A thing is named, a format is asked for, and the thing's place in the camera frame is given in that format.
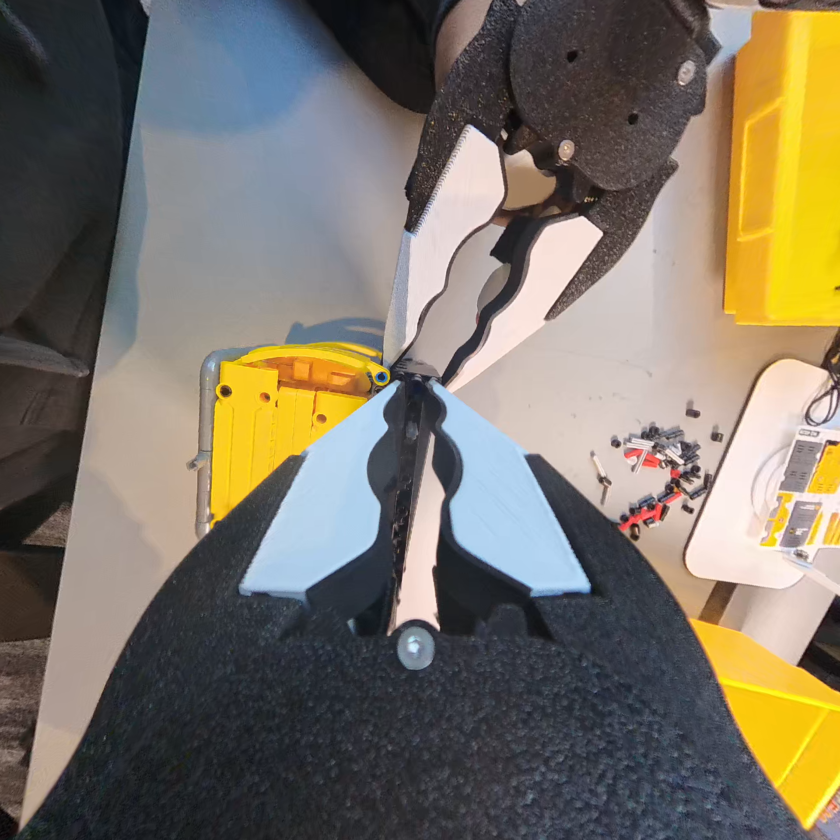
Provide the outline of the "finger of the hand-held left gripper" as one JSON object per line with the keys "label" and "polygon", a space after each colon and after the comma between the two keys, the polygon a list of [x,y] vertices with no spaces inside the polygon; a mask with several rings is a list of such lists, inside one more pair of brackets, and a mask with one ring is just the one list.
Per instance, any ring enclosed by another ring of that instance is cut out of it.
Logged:
{"label": "finger of the hand-held left gripper", "polygon": [[491,222],[507,192],[499,146],[477,127],[465,126],[418,221],[402,233],[384,365],[395,365],[412,347],[427,310],[446,289],[460,247]]}
{"label": "finger of the hand-held left gripper", "polygon": [[500,267],[479,294],[476,328],[448,363],[444,386],[458,390],[539,331],[602,237],[577,213],[510,221],[490,252]]}

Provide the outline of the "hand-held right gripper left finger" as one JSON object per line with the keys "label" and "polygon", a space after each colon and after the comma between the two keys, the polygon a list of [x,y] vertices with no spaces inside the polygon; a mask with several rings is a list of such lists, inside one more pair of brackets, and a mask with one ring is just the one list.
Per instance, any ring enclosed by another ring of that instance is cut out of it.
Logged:
{"label": "hand-held right gripper left finger", "polygon": [[396,601],[394,516],[407,384],[390,384],[312,444],[239,583],[310,612],[359,617]]}

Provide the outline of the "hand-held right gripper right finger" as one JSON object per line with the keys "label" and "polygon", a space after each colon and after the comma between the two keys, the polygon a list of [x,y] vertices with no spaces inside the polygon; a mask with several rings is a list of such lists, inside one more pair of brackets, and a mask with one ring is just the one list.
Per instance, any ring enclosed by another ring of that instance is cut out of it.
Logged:
{"label": "hand-held right gripper right finger", "polygon": [[435,617],[524,611],[590,595],[592,584],[540,486],[529,454],[441,384],[424,384],[421,570]]}

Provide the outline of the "long black perforated beam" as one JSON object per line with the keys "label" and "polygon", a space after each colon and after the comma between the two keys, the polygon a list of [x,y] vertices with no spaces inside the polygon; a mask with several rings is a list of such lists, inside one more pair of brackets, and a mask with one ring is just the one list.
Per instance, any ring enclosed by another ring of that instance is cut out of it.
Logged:
{"label": "long black perforated beam", "polygon": [[393,544],[395,582],[389,632],[410,621],[439,627],[434,569],[437,563],[443,490],[426,476],[434,458],[438,410],[429,402],[430,371],[405,371],[406,407],[400,439]]}

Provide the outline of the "black yellow toy brick vehicle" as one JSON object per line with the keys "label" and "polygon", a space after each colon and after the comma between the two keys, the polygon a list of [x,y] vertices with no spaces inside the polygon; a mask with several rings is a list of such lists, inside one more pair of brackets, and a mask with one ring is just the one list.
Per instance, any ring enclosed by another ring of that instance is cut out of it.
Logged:
{"label": "black yellow toy brick vehicle", "polygon": [[[434,368],[405,360],[393,369],[372,348],[352,343],[262,346],[211,353],[203,364],[196,533],[217,550],[230,591],[252,561],[302,455],[405,371]],[[268,595],[246,598],[271,597]],[[390,617],[375,606],[349,620],[361,635],[383,634]]]}

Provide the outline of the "person's left forearm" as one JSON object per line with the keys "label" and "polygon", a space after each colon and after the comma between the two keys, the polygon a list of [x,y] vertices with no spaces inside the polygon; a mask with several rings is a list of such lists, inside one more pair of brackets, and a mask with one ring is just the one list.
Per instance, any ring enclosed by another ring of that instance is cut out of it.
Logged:
{"label": "person's left forearm", "polygon": [[343,51],[390,100],[427,114],[490,1],[309,1]]}

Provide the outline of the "grey desk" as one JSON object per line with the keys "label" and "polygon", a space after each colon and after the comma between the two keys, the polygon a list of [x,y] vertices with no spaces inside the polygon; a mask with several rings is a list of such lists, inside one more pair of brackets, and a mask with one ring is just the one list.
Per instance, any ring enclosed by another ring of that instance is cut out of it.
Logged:
{"label": "grey desk", "polygon": [[[610,447],[676,425],[717,467],[756,375],[818,364],[834,329],[747,327],[722,310],[733,57],[622,260],[458,398],[616,515],[657,487]],[[389,101],[304,3],[154,2],[98,362],[22,821],[86,730],[145,607],[195,542],[198,375],[217,349],[377,334],[424,121]]]}

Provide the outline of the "pile of small brick parts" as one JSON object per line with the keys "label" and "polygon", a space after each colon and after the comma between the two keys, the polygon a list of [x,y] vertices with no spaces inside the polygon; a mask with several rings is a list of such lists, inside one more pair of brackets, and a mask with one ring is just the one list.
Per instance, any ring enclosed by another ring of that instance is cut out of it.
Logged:
{"label": "pile of small brick parts", "polygon": [[707,453],[684,425],[642,425],[636,432],[614,434],[610,446],[623,457],[633,476],[649,478],[651,490],[631,500],[616,520],[617,530],[632,543],[661,527],[673,511],[695,516],[710,494],[715,470],[704,461]]}

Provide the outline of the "yellow plastic bin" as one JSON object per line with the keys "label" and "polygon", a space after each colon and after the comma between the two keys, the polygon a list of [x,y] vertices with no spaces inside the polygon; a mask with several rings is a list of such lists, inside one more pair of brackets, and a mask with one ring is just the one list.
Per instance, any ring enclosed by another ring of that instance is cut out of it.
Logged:
{"label": "yellow plastic bin", "polygon": [[839,324],[839,15],[761,10],[734,64],[723,308]]}

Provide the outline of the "white document stand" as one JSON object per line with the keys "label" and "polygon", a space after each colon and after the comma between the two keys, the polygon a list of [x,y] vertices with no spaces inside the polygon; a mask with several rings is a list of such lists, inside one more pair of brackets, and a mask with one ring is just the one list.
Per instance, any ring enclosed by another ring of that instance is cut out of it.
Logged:
{"label": "white document stand", "polygon": [[770,488],[779,478],[796,431],[805,425],[838,429],[838,413],[811,424],[806,412],[832,390],[822,367],[773,362],[758,377],[715,472],[685,551],[687,570],[701,579],[782,590],[809,577],[838,595],[838,582],[808,560],[760,546]]}

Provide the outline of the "sticker sheet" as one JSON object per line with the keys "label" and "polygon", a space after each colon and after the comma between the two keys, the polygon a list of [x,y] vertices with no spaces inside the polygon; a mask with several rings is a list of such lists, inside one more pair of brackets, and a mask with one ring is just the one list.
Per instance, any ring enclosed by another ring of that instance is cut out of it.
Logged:
{"label": "sticker sheet", "polygon": [[762,548],[808,560],[839,546],[839,431],[800,427],[771,484]]}

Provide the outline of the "yellow plastic box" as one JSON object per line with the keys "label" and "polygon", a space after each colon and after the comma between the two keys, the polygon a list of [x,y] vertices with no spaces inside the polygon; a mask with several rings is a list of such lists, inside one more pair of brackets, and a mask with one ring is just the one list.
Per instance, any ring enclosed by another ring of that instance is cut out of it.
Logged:
{"label": "yellow plastic box", "polygon": [[689,623],[774,788],[804,829],[838,838],[838,692],[741,632]]}

